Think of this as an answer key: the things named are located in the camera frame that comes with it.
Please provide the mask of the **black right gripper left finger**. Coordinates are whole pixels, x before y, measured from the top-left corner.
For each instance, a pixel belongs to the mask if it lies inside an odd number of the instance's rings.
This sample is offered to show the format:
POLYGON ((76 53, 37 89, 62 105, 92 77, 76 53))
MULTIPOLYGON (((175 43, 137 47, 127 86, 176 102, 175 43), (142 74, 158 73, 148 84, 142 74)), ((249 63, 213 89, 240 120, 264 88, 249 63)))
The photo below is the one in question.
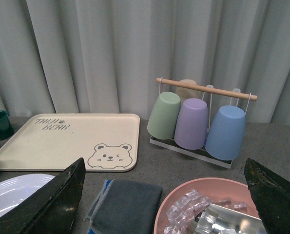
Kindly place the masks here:
POLYGON ((86 175, 83 158, 0 217, 0 234, 68 234, 86 175))

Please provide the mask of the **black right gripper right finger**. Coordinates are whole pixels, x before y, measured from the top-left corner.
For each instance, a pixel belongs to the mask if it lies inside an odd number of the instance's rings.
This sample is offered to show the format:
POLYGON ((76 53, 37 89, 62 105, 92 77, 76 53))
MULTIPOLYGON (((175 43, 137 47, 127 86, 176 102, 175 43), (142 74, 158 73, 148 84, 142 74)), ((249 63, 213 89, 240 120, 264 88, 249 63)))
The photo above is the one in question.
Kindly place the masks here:
POLYGON ((290 182, 251 158, 244 175, 266 232, 290 234, 290 182))

